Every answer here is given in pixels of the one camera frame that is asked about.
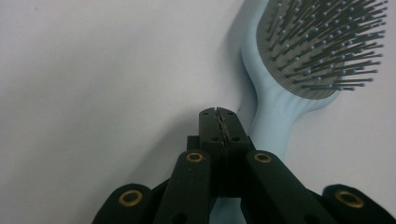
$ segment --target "hairbrush head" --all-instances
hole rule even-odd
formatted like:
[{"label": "hairbrush head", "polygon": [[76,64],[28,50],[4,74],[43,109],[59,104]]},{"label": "hairbrush head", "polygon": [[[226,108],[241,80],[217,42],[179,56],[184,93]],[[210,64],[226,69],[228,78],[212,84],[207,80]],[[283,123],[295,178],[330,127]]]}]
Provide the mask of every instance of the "hairbrush head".
[{"label": "hairbrush head", "polygon": [[339,91],[373,81],[382,57],[384,5],[375,0],[258,1],[242,56],[258,95],[250,136],[283,159],[290,129],[303,113],[328,105]]}]

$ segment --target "white surface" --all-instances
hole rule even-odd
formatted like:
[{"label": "white surface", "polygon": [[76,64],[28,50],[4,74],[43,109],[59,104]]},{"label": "white surface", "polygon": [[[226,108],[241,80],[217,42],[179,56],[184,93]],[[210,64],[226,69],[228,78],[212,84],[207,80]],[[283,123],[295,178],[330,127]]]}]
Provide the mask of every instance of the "white surface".
[{"label": "white surface", "polygon": [[[253,1],[0,1],[0,223],[90,223],[155,187],[222,106],[248,128],[239,44]],[[396,2],[375,82],[300,118],[286,164],[309,188],[365,192],[396,216]]]}]

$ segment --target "metal bristle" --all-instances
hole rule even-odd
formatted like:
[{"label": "metal bristle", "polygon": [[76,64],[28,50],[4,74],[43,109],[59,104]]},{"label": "metal bristle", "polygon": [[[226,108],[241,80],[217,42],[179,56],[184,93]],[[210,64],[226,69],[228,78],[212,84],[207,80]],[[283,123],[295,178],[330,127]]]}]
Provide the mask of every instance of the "metal bristle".
[{"label": "metal bristle", "polygon": [[263,61],[270,63],[266,65],[270,70],[274,67],[274,73],[281,74],[276,77],[270,71],[289,91],[301,95],[314,91],[307,98],[363,87],[373,79],[345,77],[377,72],[366,67],[380,64],[368,59],[382,57],[373,50],[384,47],[375,41],[385,34],[378,27],[386,24],[387,2],[270,0],[266,11],[272,11],[267,13],[272,19],[262,19],[265,32],[258,32],[266,36],[269,52]]}]

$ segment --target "bristle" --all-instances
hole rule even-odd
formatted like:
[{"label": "bristle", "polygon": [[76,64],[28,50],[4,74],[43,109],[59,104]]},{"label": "bristle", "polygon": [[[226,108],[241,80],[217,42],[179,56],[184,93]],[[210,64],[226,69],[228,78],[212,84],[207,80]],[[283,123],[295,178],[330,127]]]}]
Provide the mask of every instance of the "bristle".
[{"label": "bristle", "polygon": [[366,67],[380,64],[368,59],[382,57],[374,49],[384,47],[375,41],[385,34],[378,28],[386,24],[387,2],[270,0],[271,19],[263,17],[265,32],[258,31],[269,52],[263,61],[282,86],[307,98],[362,87],[372,79],[346,77],[377,72]]}]

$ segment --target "light blue hairbrush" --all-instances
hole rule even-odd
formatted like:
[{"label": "light blue hairbrush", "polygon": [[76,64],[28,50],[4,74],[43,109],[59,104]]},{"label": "light blue hairbrush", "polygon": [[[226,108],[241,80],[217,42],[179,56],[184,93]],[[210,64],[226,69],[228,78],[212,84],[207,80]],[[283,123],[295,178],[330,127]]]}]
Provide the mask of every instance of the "light blue hairbrush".
[{"label": "light blue hairbrush", "polygon": [[258,0],[242,45],[258,96],[250,137],[259,150],[285,158],[290,130],[303,113],[354,91],[377,73],[373,49],[385,31],[375,0]]}]

